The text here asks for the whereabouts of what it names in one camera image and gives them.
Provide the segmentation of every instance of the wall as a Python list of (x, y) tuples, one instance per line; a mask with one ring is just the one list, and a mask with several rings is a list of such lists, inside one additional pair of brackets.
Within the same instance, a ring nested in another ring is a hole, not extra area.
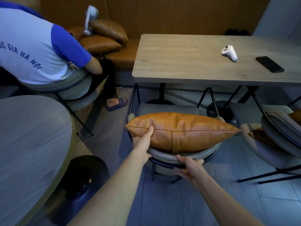
[(88, 5), (120, 23), (128, 36), (222, 35), (229, 28), (255, 30), (270, 0), (41, 0), (42, 15), (65, 28), (81, 26)]
[[(301, 45), (301, 0), (271, 0), (253, 35), (291, 39)], [(291, 101), (301, 87), (283, 87)], [(301, 101), (296, 103), (301, 108)]]

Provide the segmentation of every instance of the gray wall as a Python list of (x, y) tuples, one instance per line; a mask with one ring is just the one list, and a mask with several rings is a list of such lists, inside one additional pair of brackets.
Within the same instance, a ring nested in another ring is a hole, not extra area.
[[(290, 39), (301, 45), (301, 0), (271, 0), (253, 35)], [(301, 95), (301, 87), (283, 87), (291, 100)], [(301, 108), (301, 100), (296, 103)]]

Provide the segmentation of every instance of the black round table base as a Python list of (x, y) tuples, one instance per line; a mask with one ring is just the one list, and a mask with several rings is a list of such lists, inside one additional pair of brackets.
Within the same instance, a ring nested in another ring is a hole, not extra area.
[(171, 101), (165, 100), (165, 99), (164, 99), (164, 104), (162, 104), (162, 101), (160, 99), (153, 99), (153, 100), (150, 100), (150, 101), (148, 101), (146, 103), (147, 104), (158, 104), (158, 105), (175, 105)]
[(62, 181), (45, 204), (47, 217), (55, 225), (67, 225), (109, 177), (106, 164), (96, 156), (71, 160)]
[[(222, 108), (224, 107), (225, 103), (227, 101), (216, 101), (216, 106), (217, 106), (217, 109), (219, 110), (219, 113), (221, 114), (222, 112)], [(216, 110), (215, 110), (215, 107), (214, 107), (214, 104), (211, 103), (208, 107), (207, 107), (207, 116), (209, 117), (217, 117), (217, 114), (216, 114)], [(221, 114), (221, 117), (224, 118), (224, 120), (226, 121), (226, 123), (228, 124), (231, 124), (235, 127), (238, 127), (237, 126), (237, 123), (236, 123), (236, 120), (234, 119), (234, 115), (232, 113), (232, 110), (230, 108), (230, 105), (228, 105), (224, 112)]]

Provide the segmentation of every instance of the shirt collar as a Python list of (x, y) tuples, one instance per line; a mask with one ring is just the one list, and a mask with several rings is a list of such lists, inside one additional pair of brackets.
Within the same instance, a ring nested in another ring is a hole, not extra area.
[(44, 19), (41, 14), (39, 14), (38, 12), (32, 10), (31, 8), (28, 8), (28, 7), (23, 6), (23, 5), (18, 5), (18, 4), (12, 3), (12, 2), (0, 1), (0, 8), (19, 9), (19, 10), (22, 10), (22, 11), (27, 12), (29, 14), (32, 14), (32, 15), (38, 17), (38, 18)]

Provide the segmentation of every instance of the black pants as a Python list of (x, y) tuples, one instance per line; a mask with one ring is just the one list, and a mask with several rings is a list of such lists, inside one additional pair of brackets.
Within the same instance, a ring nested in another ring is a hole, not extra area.
[(100, 65), (102, 67), (102, 74), (95, 75), (92, 74), (92, 80), (91, 85), (88, 90), (88, 92), (83, 95), (81, 98), (84, 98), (91, 94), (96, 88), (99, 86), (99, 84), (108, 76), (108, 79), (106, 80), (106, 83), (103, 86), (104, 96), (106, 99), (113, 98), (116, 94), (116, 88), (115, 88), (115, 65), (114, 63), (109, 59), (101, 59), (99, 60)]

